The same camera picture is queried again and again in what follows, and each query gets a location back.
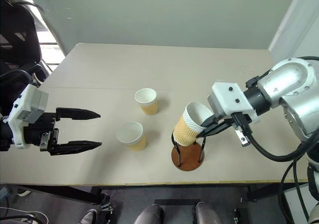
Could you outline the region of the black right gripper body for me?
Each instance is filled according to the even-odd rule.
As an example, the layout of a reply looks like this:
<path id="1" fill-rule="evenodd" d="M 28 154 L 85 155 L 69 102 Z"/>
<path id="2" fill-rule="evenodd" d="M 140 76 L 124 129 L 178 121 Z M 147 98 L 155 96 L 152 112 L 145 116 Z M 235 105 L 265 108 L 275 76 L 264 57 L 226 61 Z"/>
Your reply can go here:
<path id="1" fill-rule="evenodd" d="M 239 138 L 242 147 L 250 145 L 250 140 L 247 137 L 248 133 L 252 133 L 249 123 L 251 119 L 247 114 L 242 112 L 235 112 L 231 114 L 230 118 L 225 118 L 217 127 L 216 134 L 225 131 L 228 128 L 233 128 L 237 137 Z"/>

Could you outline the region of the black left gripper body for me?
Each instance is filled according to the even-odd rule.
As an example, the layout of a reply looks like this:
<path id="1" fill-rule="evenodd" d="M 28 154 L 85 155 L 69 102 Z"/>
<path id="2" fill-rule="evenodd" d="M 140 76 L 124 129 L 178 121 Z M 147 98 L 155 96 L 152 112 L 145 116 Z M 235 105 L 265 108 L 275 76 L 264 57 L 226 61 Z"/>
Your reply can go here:
<path id="1" fill-rule="evenodd" d="M 30 123 L 24 127 L 24 140 L 27 144 L 33 144 L 40 148 L 40 151 L 47 151 L 51 156 L 59 155 L 58 133 L 55 127 L 56 122 L 60 121 L 56 113 L 45 112 L 35 123 Z"/>

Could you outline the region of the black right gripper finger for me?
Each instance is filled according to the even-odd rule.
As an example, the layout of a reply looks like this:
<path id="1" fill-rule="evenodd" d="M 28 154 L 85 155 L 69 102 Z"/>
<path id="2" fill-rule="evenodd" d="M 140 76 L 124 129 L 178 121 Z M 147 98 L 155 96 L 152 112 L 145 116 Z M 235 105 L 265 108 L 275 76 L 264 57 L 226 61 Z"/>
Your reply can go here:
<path id="1" fill-rule="evenodd" d="M 219 123 L 219 117 L 217 117 L 215 114 L 208 117 L 200 126 L 204 128 L 209 128 L 211 126 L 216 126 Z"/>
<path id="2" fill-rule="evenodd" d="M 197 138 L 202 138 L 202 137 L 208 137 L 212 135 L 216 135 L 220 132 L 223 132 L 224 130 L 228 129 L 231 127 L 233 124 L 233 121 L 223 121 L 219 124 L 212 124 L 209 127 L 206 127 L 198 136 Z"/>

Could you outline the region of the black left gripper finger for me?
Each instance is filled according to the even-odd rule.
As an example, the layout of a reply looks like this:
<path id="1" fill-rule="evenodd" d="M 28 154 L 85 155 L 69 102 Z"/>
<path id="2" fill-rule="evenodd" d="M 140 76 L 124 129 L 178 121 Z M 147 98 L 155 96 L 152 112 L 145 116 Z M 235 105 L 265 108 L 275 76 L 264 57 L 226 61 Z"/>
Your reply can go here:
<path id="1" fill-rule="evenodd" d="M 94 141 L 87 141 L 87 140 L 70 141 L 66 144 L 52 145 L 49 148 L 49 153 L 51 156 L 77 154 L 77 153 L 95 149 L 101 145 L 102 145 L 101 142 L 94 142 Z"/>
<path id="2" fill-rule="evenodd" d="M 61 118 L 70 118 L 72 120 L 89 120 L 100 118 L 101 116 L 93 111 L 75 108 L 56 108 L 55 113 L 56 120 Z"/>

